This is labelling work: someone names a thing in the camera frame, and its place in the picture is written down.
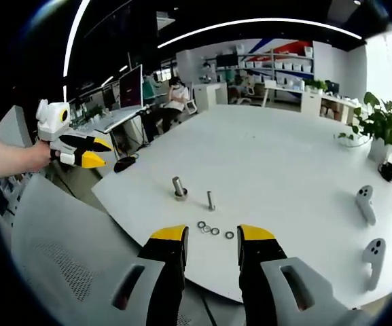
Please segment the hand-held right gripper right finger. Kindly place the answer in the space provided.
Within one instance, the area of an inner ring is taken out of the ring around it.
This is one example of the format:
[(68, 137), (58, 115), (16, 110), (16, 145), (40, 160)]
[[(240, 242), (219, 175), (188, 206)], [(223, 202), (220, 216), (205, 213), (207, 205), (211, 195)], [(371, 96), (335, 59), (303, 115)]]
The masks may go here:
[(341, 304), (320, 273), (286, 256), (269, 231), (241, 224), (237, 235), (247, 325), (358, 325), (358, 310)]

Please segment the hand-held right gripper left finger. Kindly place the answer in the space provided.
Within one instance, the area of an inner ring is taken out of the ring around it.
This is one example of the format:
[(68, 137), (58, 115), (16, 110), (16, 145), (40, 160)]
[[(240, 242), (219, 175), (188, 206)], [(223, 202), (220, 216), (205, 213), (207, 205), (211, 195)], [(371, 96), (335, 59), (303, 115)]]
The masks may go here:
[(176, 325), (185, 289), (188, 226), (155, 231), (112, 297), (126, 325)]

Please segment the person's left hand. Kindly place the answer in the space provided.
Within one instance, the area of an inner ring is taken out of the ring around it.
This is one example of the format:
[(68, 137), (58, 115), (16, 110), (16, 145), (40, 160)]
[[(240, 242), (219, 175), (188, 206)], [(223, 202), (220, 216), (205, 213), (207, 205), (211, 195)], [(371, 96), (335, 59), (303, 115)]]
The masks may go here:
[(28, 148), (29, 171), (37, 172), (45, 168), (52, 160), (52, 149), (50, 145), (39, 140), (32, 147)]

